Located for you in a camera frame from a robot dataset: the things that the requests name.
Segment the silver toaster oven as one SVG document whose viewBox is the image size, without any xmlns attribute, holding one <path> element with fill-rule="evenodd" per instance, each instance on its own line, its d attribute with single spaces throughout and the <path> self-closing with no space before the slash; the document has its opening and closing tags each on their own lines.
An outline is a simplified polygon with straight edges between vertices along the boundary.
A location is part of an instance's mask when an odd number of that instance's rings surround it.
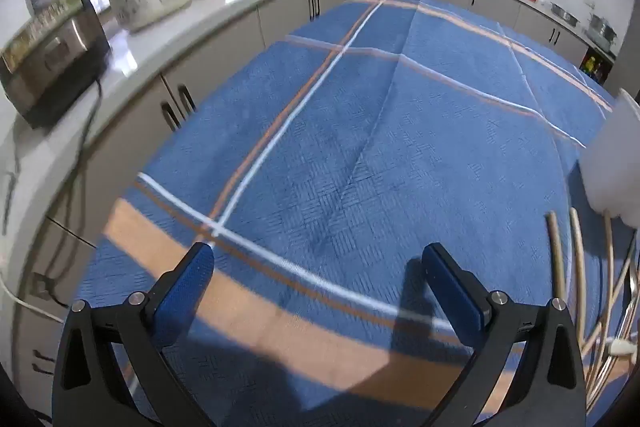
<svg viewBox="0 0 640 427">
<path fill-rule="evenodd" d="M 53 0 L 2 50 L 2 87 L 29 127 L 51 128 L 100 79 L 110 51 L 90 0 Z"/>
</svg>

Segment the light bamboo chopstick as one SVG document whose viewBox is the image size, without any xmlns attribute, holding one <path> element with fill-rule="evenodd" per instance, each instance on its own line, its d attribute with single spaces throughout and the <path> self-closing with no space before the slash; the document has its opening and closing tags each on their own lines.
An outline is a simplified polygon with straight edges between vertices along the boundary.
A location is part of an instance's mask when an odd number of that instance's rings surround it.
<svg viewBox="0 0 640 427">
<path fill-rule="evenodd" d="M 551 251 L 552 291 L 556 299 L 566 300 L 563 251 L 558 218 L 553 211 L 546 214 L 546 223 Z"/>
<path fill-rule="evenodd" d="M 576 272 L 576 335 L 578 345 L 582 348 L 585 346 L 587 277 L 582 227 L 575 207 L 570 207 L 570 231 L 572 231 Z"/>
</svg>

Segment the white two-compartment utensil holder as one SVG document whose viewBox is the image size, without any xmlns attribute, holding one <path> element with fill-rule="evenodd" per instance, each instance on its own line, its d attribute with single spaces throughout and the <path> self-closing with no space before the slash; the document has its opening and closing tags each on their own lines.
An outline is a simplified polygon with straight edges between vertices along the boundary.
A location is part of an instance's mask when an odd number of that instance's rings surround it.
<svg viewBox="0 0 640 427">
<path fill-rule="evenodd" d="M 639 105 L 624 89 L 612 113 L 579 158 L 582 184 L 590 207 L 608 211 L 627 227 L 639 228 Z"/>
</svg>

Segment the bamboo chopstick long diagonal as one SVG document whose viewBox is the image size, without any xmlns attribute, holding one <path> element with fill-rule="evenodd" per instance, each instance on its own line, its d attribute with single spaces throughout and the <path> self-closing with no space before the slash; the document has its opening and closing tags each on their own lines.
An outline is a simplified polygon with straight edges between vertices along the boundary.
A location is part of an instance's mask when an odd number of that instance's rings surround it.
<svg viewBox="0 0 640 427">
<path fill-rule="evenodd" d="M 605 340 L 608 335 L 608 328 L 610 327 L 612 306 L 613 306 L 613 294 L 614 294 L 614 244 L 613 244 L 613 231 L 612 231 L 612 218 L 611 213 L 608 210 L 604 210 L 604 231 L 605 231 L 605 256 L 606 256 L 606 294 L 605 294 L 605 307 L 601 314 L 599 325 L 599 341 L 596 348 L 596 354 L 594 355 L 592 364 L 590 366 L 590 372 L 587 381 L 587 390 L 592 392 L 596 385 L 598 373 L 600 371 L 600 365 L 604 355 Z"/>
</svg>

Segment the blue plaid tablecloth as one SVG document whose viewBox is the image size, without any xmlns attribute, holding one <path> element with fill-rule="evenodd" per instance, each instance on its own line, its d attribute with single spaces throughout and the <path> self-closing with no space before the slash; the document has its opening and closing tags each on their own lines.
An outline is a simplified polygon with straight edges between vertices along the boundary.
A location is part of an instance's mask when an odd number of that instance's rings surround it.
<svg viewBox="0 0 640 427">
<path fill-rule="evenodd" d="M 196 241 L 215 271 L 165 351 L 219 426 L 416 426 L 469 360 L 421 272 L 552 296 L 546 214 L 588 326 L 605 231 L 578 159 L 613 98 L 552 49 L 435 0 L 349 0 L 203 101 L 116 202 L 78 295 L 147 291 Z"/>
</svg>

